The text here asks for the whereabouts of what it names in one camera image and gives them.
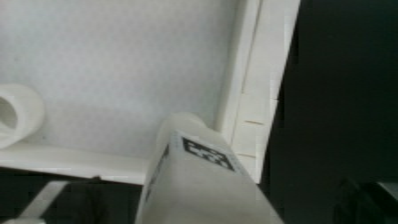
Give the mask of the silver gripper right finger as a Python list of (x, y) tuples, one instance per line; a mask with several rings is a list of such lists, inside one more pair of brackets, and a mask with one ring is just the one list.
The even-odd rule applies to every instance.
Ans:
[(398, 224), (398, 181), (341, 181), (332, 224)]

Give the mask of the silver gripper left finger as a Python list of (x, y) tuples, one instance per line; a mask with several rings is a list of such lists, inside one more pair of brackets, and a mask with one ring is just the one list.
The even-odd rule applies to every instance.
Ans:
[(142, 187), (103, 181), (50, 181), (11, 224), (135, 224)]

